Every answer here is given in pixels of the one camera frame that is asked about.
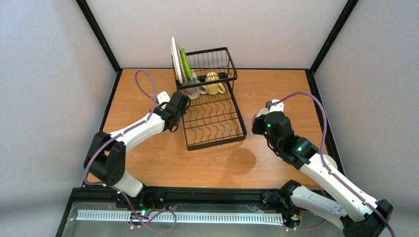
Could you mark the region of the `tall seashell mug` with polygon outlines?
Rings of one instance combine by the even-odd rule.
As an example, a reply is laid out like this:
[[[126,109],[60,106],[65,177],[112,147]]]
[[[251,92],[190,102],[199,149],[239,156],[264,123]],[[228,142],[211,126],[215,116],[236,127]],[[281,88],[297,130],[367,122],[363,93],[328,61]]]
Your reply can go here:
[[[193,85],[193,87],[183,89],[183,93],[188,96],[191,100],[199,98],[200,95],[208,94],[209,89],[206,85],[200,85],[198,76],[194,70],[191,71],[193,80],[187,79],[184,82],[184,86]]]

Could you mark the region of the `woven bamboo tray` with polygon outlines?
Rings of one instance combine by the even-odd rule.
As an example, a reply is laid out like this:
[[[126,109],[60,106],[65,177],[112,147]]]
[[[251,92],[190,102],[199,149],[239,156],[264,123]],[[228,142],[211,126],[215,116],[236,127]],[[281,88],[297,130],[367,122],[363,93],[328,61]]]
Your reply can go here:
[[[176,50],[177,50],[177,54],[178,54],[180,71],[181,71],[181,76],[182,76],[182,80],[183,80],[183,82],[181,84],[184,85],[188,81],[188,79],[186,77],[186,73],[185,73],[185,70],[184,70],[184,67],[183,67],[183,61],[182,61],[182,58],[181,58],[180,47],[179,47],[178,41],[175,41],[175,46],[176,46]]]

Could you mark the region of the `black wire dish rack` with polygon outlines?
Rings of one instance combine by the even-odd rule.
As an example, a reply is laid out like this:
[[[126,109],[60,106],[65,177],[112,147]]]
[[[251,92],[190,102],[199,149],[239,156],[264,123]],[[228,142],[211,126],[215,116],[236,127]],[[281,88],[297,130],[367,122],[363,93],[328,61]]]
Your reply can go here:
[[[227,47],[187,52],[191,70],[201,85],[208,73],[217,73],[224,93],[201,95],[191,101],[183,116],[187,150],[199,150],[243,141],[247,130],[234,96],[237,69]]]

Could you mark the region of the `blue striped white plate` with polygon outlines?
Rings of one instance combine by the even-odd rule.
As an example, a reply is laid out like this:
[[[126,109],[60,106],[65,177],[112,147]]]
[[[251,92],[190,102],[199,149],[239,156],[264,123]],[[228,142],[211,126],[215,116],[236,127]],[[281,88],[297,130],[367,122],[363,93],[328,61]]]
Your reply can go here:
[[[174,73],[175,73],[175,76],[176,76],[176,79],[178,80],[178,82],[181,85],[183,85],[183,77],[182,77],[182,73],[181,73],[179,56],[178,56],[178,53],[177,53],[175,37],[171,37],[170,46],[171,46],[171,57],[172,57],[172,62],[173,62],[173,66],[174,66]]]

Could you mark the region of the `yellow handled white mug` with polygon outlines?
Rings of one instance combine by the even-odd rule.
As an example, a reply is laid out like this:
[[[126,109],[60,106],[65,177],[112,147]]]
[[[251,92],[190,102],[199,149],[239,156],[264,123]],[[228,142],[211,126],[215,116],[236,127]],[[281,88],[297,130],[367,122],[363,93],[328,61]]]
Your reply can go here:
[[[219,75],[216,72],[209,72],[206,75],[205,82],[212,82],[207,85],[209,95],[216,95],[218,93],[224,94],[226,92],[224,85],[218,82],[218,80]]]

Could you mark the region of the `green plate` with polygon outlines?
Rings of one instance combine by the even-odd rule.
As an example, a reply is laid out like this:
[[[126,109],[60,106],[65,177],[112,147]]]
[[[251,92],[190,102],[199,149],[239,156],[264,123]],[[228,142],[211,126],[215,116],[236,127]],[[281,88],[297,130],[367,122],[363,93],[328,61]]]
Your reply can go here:
[[[186,52],[184,48],[181,48],[180,50],[180,56],[181,56],[181,61],[182,61],[182,66],[186,75],[186,78],[189,81],[193,80],[193,76],[192,76],[192,72],[191,72],[191,68],[190,68],[190,64],[189,64],[189,60],[187,58]]]

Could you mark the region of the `white bowl with dark base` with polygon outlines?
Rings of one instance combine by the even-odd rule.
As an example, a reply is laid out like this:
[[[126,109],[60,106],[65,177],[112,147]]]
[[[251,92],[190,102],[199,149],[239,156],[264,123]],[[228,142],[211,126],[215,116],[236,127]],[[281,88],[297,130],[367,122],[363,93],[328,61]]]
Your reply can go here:
[[[328,154],[324,154],[323,157],[325,161],[327,162],[328,166],[332,166],[335,169],[337,169],[337,163],[331,156],[329,156]]]

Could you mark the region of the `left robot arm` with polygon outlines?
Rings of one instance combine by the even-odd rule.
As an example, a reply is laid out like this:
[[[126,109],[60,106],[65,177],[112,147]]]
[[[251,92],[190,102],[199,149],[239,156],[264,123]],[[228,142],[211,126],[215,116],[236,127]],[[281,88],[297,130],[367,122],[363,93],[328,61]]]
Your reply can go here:
[[[180,92],[157,95],[149,113],[133,124],[106,133],[98,131],[84,161],[85,174],[99,179],[98,185],[111,187],[136,197],[144,185],[126,170],[126,156],[146,139],[166,130],[176,131],[190,106],[190,98]]]

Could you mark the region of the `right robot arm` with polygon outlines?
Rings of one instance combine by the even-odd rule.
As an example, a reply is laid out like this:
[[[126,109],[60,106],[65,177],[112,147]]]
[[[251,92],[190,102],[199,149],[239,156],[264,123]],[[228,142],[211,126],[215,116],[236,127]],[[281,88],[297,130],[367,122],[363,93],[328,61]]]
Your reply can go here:
[[[281,189],[284,205],[307,209],[333,223],[346,237],[377,237],[389,228],[393,206],[366,194],[320,154],[306,138],[295,135],[282,111],[262,109],[252,120],[253,134],[263,135],[274,154],[315,180],[332,198],[290,180]]]

